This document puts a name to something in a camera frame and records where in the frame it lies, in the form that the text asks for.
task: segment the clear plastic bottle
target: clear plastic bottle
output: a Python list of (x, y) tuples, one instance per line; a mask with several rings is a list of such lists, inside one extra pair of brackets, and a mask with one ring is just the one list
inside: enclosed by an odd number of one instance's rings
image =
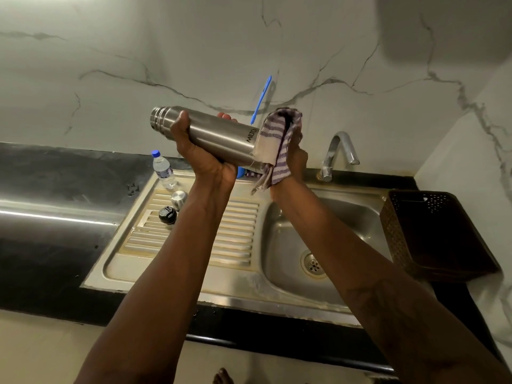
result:
[(151, 156), (153, 156), (153, 170), (157, 173), (158, 179), (160, 179), (162, 185), (168, 190), (175, 189), (178, 181), (174, 176), (169, 161), (161, 156), (160, 151), (157, 149), (151, 151)]

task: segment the person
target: person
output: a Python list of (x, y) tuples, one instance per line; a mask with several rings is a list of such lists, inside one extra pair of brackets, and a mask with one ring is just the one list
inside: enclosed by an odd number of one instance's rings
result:
[[(224, 113), (219, 117), (231, 119)], [(173, 382), (211, 248), (237, 170), (189, 141), (189, 116), (171, 131), (195, 182), (173, 233), (93, 345), (76, 384)], [(270, 188), (352, 313), (404, 383), (510, 383), (512, 376), (459, 320), (362, 241), (304, 184), (307, 153), (295, 133), (291, 176)], [(197, 232), (202, 239), (197, 239)], [(215, 384), (232, 383), (225, 369)]]

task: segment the blue plastic object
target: blue plastic object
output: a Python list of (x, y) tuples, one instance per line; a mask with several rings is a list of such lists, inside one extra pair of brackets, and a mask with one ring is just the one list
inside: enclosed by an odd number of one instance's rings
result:
[(238, 167), (237, 179), (245, 175), (245, 168)]
[(270, 85), (271, 81), (272, 81), (272, 75), (268, 77), (267, 83), (265, 83), (265, 87), (263, 88), (263, 92), (261, 93), (261, 96), (259, 98), (258, 105), (256, 106), (256, 110), (254, 111), (254, 114), (251, 117), (251, 125), (254, 124), (254, 121), (256, 120), (256, 115), (258, 114), (259, 106), (261, 105), (261, 101), (263, 101), (263, 97), (267, 93), (268, 86)]

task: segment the purple and white striped towel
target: purple and white striped towel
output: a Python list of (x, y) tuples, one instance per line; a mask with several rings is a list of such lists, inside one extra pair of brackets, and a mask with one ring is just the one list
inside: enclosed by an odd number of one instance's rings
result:
[(253, 149), (254, 159), (267, 164), (252, 194), (291, 175), (286, 158), (288, 144), (297, 128), (302, 128), (302, 113), (297, 109), (281, 108), (267, 116)]

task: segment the ridged draining board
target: ridged draining board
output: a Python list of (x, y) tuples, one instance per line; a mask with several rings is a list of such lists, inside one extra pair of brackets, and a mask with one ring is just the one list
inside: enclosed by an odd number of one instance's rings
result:
[[(158, 218), (158, 211), (170, 205), (170, 193), (154, 190), (117, 253), (154, 258), (173, 229), (173, 225), (163, 224)], [(215, 236), (210, 264), (250, 266), (258, 208), (259, 203), (253, 199), (229, 200)]]

